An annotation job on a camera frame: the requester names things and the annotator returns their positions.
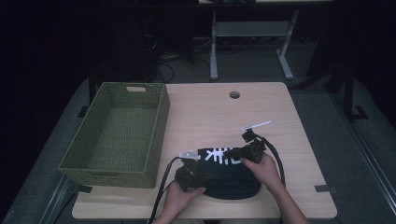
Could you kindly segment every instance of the person's right arm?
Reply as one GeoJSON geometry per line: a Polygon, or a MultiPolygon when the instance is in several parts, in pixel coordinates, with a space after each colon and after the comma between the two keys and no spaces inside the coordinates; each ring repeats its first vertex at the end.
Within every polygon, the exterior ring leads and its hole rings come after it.
{"type": "Polygon", "coordinates": [[[262,161],[257,164],[247,159],[241,162],[249,168],[256,178],[273,194],[283,222],[286,224],[305,224],[309,221],[304,216],[296,202],[291,198],[277,173],[274,159],[264,152],[262,161]]]}

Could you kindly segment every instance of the green woven basket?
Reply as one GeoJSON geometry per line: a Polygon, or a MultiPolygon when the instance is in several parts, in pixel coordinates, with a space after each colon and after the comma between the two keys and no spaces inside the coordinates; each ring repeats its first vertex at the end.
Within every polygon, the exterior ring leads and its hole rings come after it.
{"type": "Polygon", "coordinates": [[[154,188],[169,105],[164,84],[103,83],[59,169],[82,185],[154,188]]]}

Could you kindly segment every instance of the background table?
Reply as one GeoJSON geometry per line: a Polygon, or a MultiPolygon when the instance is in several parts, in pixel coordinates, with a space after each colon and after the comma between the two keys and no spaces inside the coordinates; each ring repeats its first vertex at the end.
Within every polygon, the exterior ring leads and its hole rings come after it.
{"type": "MultiPolygon", "coordinates": [[[[240,128],[271,120],[254,132],[272,143],[283,162],[287,189],[308,218],[332,218],[336,208],[325,185],[304,127],[283,83],[168,84],[171,101],[160,171],[155,189],[93,187],[80,193],[73,209],[76,218],[149,218],[170,160],[180,152],[203,147],[242,147],[240,128]],[[240,93],[232,99],[231,91],[240,93]]],[[[167,182],[173,180],[181,161],[173,164],[167,182]]],[[[158,213],[162,210],[160,203],[158,213]]],[[[279,217],[272,195],[262,188],[254,197],[224,201],[200,196],[179,218],[279,217]]]]}

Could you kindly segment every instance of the hand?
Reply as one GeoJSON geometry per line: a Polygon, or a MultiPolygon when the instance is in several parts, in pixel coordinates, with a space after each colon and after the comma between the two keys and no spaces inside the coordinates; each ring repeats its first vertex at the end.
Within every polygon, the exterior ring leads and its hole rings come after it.
{"type": "Polygon", "coordinates": [[[265,152],[263,153],[262,161],[259,164],[245,158],[241,158],[240,161],[244,163],[246,167],[253,172],[256,178],[270,191],[278,188],[279,184],[282,185],[274,159],[265,152]]]}
{"type": "Polygon", "coordinates": [[[198,188],[189,192],[184,192],[180,185],[174,181],[169,185],[166,191],[163,211],[156,219],[155,223],[171,223],[180,214],[190,202],[205,192],[205,188],[198,188]]]}

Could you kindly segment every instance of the white logo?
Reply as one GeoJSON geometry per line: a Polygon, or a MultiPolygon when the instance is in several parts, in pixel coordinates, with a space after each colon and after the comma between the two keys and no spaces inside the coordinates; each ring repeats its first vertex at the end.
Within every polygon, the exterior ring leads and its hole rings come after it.
{"type": "MultiPolygon", "coordinates": [[[[228,165],[228,160],[229,159],[223,159],[223,152],[231,150],[231,147],[222,147],[222,148],[213,148],[213,151],[207,150],[207,156],[205,158],[206,161],[208,161],[210,158],[213,156],[213,161],[218,161],[220,164],[223,164],[223,162],[228,165]]],[[[239,164],[241,161],[236,161],[234,159],[231,159],[231,164],[239,164]]]]}

